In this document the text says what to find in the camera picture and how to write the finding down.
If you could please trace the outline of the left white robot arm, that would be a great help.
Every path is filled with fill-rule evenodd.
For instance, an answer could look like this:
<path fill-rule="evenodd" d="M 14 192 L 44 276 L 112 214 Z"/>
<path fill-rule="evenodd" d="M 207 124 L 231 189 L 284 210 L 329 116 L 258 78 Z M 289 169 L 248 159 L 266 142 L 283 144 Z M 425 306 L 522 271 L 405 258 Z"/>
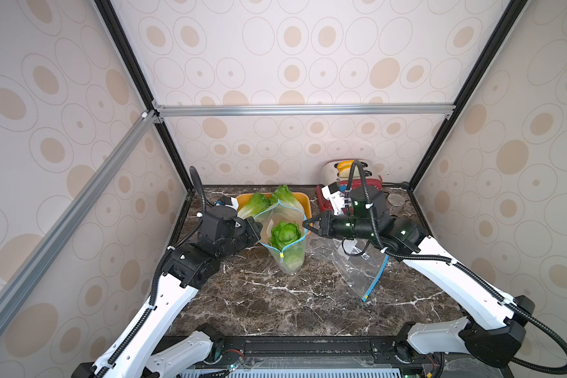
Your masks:
<path fill-rule="evenodd" d="M 163 351 L 156 348 L 182 309 L 216 274 L 223 258 L 253 247 L 262 225 L 238 217 L 235 209 L 215 206 L 201 219 L 196 242 L 185 242 L 162 259 L 151 293 L 117 340 L 95 362 L 80 364 L 75 377 L 176 377 L 199 362 L 220 362 L 225 337 L 203 324 Z"/>

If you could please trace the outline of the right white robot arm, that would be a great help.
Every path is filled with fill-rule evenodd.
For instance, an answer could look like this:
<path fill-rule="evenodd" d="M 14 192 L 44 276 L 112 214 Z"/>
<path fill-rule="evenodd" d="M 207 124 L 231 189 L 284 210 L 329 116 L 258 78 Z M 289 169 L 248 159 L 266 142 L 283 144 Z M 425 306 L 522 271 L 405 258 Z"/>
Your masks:
<path fill-rule="evenodd" d="M 392 349 L 403 363 L 423 354 L 470 354 L 486 365 L 516 362 L 534 303 L 501 291 L 456 260 L 411 219 L 389 213 L 384 193 L 356 187 L 331 198 L 332 209 L 304 221 L 318 236 L 344 247 L 359 239 L 417 270 L 443 289 L 463 310 L 447 323 L 407 322 Z"/>

